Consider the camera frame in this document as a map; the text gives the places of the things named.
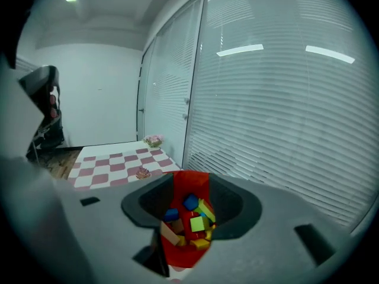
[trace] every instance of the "pink checkered pattern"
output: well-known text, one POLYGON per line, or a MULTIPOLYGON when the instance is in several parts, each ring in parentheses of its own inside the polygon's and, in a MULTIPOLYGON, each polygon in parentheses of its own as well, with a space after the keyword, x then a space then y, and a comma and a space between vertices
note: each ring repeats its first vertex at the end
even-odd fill
POLYGON ((138 180, 136 173, 140 166, 153 176, 180 170, 162 149, 137 149, 106 156, 77 158, 68 181, 77 190, 126 184, 138 180))

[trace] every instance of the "blue block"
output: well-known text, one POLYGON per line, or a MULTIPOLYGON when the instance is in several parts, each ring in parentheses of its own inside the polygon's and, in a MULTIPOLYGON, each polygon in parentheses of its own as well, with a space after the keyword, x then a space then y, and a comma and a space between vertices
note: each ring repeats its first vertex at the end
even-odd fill
POLYGON ((183 205, 189 211, 193 211, 197 206, 199 206, 199 199, 192 193, 183 202, 183 205))
POLYGON ((177 219, 179 219, 179 212, 176 208, 167 210, 165 216, 163 217, 165 222, 175 221, 177 219))

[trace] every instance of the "ceiling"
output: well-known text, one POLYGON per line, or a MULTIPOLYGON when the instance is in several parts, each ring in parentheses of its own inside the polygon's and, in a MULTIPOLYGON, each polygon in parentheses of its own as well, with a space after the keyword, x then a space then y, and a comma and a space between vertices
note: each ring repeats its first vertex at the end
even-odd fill
POLYGON ((143 49, 147 32, 168 0, 36 0, 31 17, 42 26, 37 48, 104 43, 143 49))

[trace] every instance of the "small cake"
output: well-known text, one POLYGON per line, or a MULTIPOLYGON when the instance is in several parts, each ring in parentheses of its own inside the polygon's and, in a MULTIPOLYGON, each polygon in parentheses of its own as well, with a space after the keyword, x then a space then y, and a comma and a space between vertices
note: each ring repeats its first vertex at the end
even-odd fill
POLYGON ((150 177, 152 174, 146 169, 143 168, 142 166, 139 168, 139 170, 136 173, 136 177, 139 180, 145 179, 150 177))

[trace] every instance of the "wooden floor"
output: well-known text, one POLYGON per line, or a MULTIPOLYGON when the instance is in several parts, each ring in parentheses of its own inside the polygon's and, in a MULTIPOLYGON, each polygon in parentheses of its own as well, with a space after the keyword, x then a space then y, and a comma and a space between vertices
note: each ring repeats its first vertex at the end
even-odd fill
POLYGON ((80 150, 53 151, 38 154, 40 166, 49 170, 56 179, 67 179, 80 150))

